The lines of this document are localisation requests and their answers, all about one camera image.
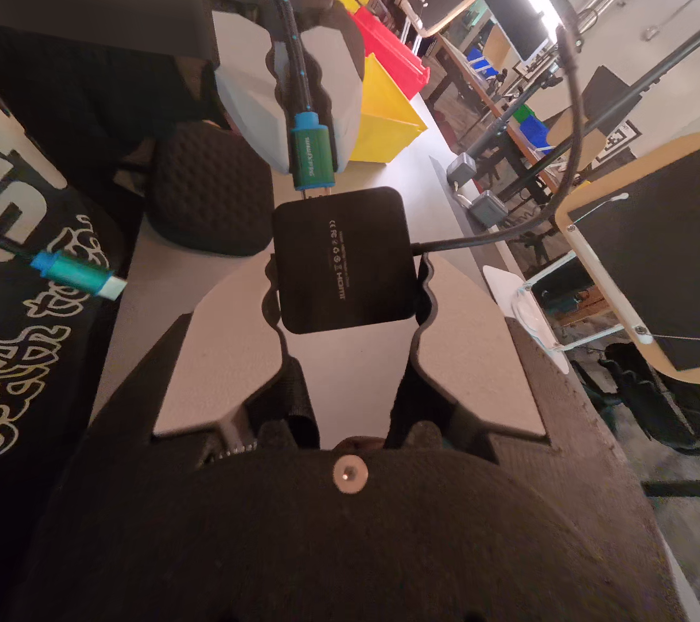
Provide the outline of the black and white tag sign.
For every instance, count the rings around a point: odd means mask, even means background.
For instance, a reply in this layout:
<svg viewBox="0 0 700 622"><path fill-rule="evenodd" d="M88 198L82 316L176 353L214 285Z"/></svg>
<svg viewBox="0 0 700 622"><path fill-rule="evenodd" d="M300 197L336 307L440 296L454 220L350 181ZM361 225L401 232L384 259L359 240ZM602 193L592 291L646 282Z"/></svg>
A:
<svg viewBox="0 0 700 622"><path fill-rule="evenodd" d="M628 148L640 136L641 132L633 122L625 119L614 131L611 131L603 150L592 161L593 167L598 167L618 152Z"/></svg>

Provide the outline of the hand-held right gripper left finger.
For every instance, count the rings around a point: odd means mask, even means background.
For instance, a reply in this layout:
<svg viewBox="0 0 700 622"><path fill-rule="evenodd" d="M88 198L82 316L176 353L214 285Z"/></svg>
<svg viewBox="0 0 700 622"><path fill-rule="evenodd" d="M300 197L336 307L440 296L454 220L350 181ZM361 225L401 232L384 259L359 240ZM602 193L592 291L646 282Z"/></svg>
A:
<svg viewBox="0 0 700 622"><path fill-rule="evenodd" d="M227 448L247 448L264 423L286 420L301 448L320 446L303 371L279 327L276 290L274 256L262 252L197 304L153 436L215 431Z"/></svg>

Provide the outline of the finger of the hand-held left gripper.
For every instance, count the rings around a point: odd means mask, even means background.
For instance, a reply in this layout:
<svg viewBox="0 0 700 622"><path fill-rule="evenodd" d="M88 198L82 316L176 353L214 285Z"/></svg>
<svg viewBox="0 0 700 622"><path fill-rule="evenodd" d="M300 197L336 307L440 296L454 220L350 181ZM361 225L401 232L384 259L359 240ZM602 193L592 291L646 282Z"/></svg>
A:
<svg viewBox="0 0 700 622"><path fill-rule="evenodd" d="M344 172L354 151L361 125L363 80L351 52L337 29L317 26L302 33L309 75L312 110L329 128L335 171ZM285 45L274 41L275 99L281 108L281 136L274 155L274 170L288 174L291 167L289 128L296 113L293 105L291 65Z"/></svg>
<svg viewBox="0 0 700 622"><path fill-rule="evenodd" d="M277 172L290 172L285 111L276 75L267 66L269 33L240 14L213 11L218 66L215 82L228 117L253 150Z"/></svg>

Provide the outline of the braided HDMI cable teal plugs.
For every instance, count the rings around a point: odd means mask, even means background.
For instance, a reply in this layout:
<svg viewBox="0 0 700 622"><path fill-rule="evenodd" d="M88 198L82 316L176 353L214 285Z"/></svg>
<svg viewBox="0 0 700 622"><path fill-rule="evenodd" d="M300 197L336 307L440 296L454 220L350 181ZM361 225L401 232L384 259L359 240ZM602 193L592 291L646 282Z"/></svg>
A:
<svg viewBox="0 0 700 622"><path fill-rule="evenodd" d="M294 147L291 158L294 188L306 199L309 189L329 189L335 185L330 134L328 127L320 123L318 114L311 109L308 70L293 4L291 0L273 0L273 3L283 26L291 83L303 107L295 115L294 127L288 132ZM6 235L1 235L1 249L10 256L21 259L44 279L79 290L83 294L114 301L127 285L127 281L109 267L97 266L70 252L32 250L23 242Z"/></svg>

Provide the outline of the blue storage bin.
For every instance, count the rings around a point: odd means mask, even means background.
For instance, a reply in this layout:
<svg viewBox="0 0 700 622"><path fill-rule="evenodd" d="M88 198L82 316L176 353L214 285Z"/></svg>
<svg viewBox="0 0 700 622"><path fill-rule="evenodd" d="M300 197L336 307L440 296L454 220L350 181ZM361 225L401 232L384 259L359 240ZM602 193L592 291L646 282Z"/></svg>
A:
<svg viewBox="0 0 700 622"><path fill-rule="evenodd" d="M529 141L534 149L547 152L552 148L547 139L549 129L532 114L520 123L520 133Z"/></svg>
<svg viewBox="0 0 700 622"><path fill-rule="evenodd" d="M499 72L491 65L484 54L476 47L466 55L469 66L482 78L495 77Z"/></svg>

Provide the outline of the wooden office desk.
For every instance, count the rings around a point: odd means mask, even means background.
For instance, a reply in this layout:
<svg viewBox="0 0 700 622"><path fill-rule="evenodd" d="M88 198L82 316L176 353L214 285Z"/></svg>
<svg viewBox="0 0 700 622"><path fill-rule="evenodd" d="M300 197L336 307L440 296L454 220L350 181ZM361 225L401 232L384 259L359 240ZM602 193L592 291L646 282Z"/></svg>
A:
<svg viewBox="0 0 700 622"><path fill-rule="evenodd" d="M475 145L495 118L500 117L514 100L489 93L489 82L478 73L462 51L438 34L432 60L442 69L442 78L425 100L433 117L444 116L450 127L447 138L451 149L459 154ZM523 136L514 118L497 133L482 155L476 155L477 179L495 171L506 162L519 178L537 163L536 148Z"/></svg>

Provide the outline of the white panel stand base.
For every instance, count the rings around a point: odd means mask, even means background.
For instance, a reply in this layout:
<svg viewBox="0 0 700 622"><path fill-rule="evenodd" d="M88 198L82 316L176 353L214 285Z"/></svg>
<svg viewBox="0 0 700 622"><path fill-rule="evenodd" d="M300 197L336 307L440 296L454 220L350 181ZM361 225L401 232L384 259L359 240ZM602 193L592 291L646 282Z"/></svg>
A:
<svg viewBox="0 0 700 622"><path fill-rule="evenodd" d="M495 267L482 269L494 301L507 319L521 328L545 351L555 366L567 375L570 364L558 347L558 341L540 305L519 276Z"/></svg>

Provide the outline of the black stand pole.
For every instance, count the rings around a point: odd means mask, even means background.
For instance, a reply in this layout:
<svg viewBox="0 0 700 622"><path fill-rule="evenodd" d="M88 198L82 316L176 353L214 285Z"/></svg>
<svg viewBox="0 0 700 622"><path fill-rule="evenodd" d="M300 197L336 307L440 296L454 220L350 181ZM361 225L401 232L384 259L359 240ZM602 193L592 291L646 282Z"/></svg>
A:
<svg viewBox="0 0 700 622"><path fill-rule="evenodd" d="M568 126L568 136L560 140L556 145L547 151L547 155L541 159L534 160L533 167L528 171L530 175L535 175L537 172L544 170L548 165L554 163L559 157L566 152L571 152L569 159L570 167L577 168L575 162L580 162L583 159L582 152L585 150L586 137L588 133L599 131L599 125L611 120L613 116L619 116L615 121L618 124L624 119L628 110L627 105L635 105L641 94L645 92L652 84L658 82L663 75L668 73L680 61L684 60L693 51L699 47L699 32L696 32L687 41L682 43L672 53L662 59L656 66L644 74L632 86L626 86L622 91L611 92L614 99L608 100L604 109L599 110L594 119L588 119L588 113L585 108L585 100L582 94L579 93L576 83L576 66L573 61L573 53L571 47L563 42L562 54L565 59L563 62L564 75L568 80L568 85L571 89L571 107L569 109L570 121ZM539 90L547 89L550 86L559 84L563 79L557 77L555 72L547 69L541 72L528 86L521 92L518 97L511 101L508 108L502 112L497 112L495 119L490 123L484 133L468 148L468 153L474 157L480 157L487 150L494 139L500 138L510 127L512 115L520 105L525 104Z"/></svg>

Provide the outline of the black printed shirt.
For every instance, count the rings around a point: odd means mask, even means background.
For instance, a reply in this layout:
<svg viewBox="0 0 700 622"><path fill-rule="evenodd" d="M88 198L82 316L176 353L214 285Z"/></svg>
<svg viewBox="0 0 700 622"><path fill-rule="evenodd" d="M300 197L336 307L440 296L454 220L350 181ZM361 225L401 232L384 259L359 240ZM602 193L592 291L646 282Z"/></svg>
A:
<svg viewBox="0 0 700 622"><path fill-rule="evenodd" d="M140 206L117 164L179 124L213 121L199 59L1 27L1 237L117 271ZM104 361L109 302L1 250L1 484L53 469Z"/></svg>

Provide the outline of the black bag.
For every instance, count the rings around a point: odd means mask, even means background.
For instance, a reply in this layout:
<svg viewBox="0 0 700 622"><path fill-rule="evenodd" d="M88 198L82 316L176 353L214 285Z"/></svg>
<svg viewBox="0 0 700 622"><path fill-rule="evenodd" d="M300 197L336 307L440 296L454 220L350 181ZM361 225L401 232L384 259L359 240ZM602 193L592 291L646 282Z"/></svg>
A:
<svg viewBox="0 0 700 622"><path fill-rule="evenodd" d="M633 343L612 343L597 360L615 385L602 389L576 359L571 365L613 434L616 406L627 407L647 438L683 455L699 455L699 385L657 372Z"/></svg>

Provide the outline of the red storage bin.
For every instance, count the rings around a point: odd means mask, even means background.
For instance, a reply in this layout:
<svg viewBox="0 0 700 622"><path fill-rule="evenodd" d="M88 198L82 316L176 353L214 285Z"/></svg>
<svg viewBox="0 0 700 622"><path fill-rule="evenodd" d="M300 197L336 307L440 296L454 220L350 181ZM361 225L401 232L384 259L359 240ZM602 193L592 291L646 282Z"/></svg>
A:
<svg viewBox="0 0 700 622"><path fill-rule="evenodd" d="M362 34L365 56L374 55L404 96L412 100L428 84L431 69L367 7L360 7L352 19Z"/></svg>

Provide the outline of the black HDMI adapter box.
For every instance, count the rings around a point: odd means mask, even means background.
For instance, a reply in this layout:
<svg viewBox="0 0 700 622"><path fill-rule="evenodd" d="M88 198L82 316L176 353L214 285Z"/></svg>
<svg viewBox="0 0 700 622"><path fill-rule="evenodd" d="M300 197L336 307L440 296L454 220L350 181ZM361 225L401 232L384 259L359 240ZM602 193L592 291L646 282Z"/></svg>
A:
<svg viewBox="0 0 700 622"><path fill-rule="evenodd" d="M283 203L272 218L281 320L293 334L415 315L403 199L390 187Z"/></svg>

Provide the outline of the grey power box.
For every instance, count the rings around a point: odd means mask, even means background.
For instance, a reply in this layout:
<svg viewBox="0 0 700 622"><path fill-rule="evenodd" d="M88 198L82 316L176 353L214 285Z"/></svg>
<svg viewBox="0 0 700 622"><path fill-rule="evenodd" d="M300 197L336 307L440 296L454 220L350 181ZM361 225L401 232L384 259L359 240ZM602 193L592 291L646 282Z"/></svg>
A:
<svg viewBox="0 0 700 622"><path fill-rule="evenodd" d="M446 180L452 189L464 187L477 174L477 163L468 152L460 153L447 167Z"/></svg>
<svg viewBox="0 0 700 622"><path fill-rule="evenodd" d="M468 207L468 213L485 229L503 222L509 215L508 207L491 190L478 195Z"/></svg>

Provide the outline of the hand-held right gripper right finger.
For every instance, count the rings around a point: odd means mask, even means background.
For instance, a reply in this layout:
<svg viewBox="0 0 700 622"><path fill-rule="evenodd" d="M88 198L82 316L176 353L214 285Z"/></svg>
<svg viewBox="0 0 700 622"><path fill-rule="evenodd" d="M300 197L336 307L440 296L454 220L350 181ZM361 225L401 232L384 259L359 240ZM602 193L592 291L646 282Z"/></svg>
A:
<svg viewBox="0 0 700 622"><path fill-rule="evenodd" d="M491 435L547 440L545 424L505 316L492 298L440 254L423 254L418 327L390 412L386 448L418 423L450 448L489 448Z"/></svg>

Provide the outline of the black textured cushion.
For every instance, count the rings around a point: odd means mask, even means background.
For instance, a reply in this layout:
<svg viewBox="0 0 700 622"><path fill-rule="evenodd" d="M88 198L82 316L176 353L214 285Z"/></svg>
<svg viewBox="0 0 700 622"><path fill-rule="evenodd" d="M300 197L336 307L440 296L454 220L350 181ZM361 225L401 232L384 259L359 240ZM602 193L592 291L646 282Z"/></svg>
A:
<svg viewBox="0 0 700 622"><path fill-rule="evenodd" d="M241 135L193 122L155 142L145 215L167 241L252 257L272 240L274 209L271 168Z"/></svg>

